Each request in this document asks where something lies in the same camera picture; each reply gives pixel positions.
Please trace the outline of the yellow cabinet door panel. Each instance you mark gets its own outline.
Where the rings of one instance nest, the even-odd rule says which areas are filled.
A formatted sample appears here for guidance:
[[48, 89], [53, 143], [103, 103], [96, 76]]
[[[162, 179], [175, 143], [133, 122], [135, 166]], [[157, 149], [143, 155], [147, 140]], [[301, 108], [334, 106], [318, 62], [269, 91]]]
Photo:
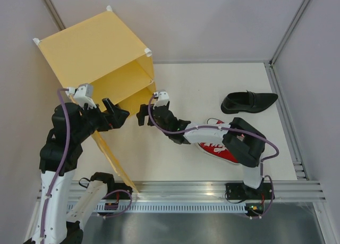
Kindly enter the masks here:
[[97, 144], [100, 151], [104, 154], [106, 159], [108, 160], [109, 164], [111, 165], [112, 169], [115, 171], [115, 173], [123, 180], [123, 182], [131, 187], [134, 191], [139, 193], [137, 190], [135, 184], [133, 181], [129, 178], [129, 176], [126, 174], [124, 169], [122, 168], [119, 160], [114, 156], [112, 153], [110, 147], [104, 140], [104, 138], [101, 136], [101, 134], [98, 131], [95, 131], [92, 135], [93, 140]]

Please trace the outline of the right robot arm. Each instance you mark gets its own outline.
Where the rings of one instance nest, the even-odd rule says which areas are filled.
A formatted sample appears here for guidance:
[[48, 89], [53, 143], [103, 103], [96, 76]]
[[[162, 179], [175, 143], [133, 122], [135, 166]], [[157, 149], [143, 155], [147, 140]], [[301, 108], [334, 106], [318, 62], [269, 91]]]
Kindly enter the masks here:
[[198, 125], [177, 119], [169, 106], [148, 108], [142, 104], [137, 113], [138, 125], [143, 126], [149, 115], [148, 125], [159, 126], [163, 133], [176, 144], [206, 143], [224, 146], [243, 166], [243, 194], [254, 199], [262, 192], [263, 177], [260, 159], [265, 150], [266, 137], [248, 122], [235, 117], [229, 124]]

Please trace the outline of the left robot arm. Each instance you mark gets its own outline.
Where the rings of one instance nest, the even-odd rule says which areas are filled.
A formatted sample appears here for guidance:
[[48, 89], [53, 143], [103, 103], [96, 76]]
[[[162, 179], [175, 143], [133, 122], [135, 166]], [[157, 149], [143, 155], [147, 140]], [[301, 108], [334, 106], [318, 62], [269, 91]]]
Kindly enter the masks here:
[[116, 184], [109, 173], [96, 172], [88, 180], [85, 193], [67, 210], [70, 185], [83, 152], [81, 144], [96, 131], [120, 128], [130, 113], [103, 99], [106, 110], [81, 108], [72, 102], [61, 102], [52, 115], [45, 145], [40, 151], [41, 201], [37, 225], [26, 243], [81, 243], [84, 227], [102, 199], [115, 199], [116, 210], [123, 198], [132, 200], [132, 188]]

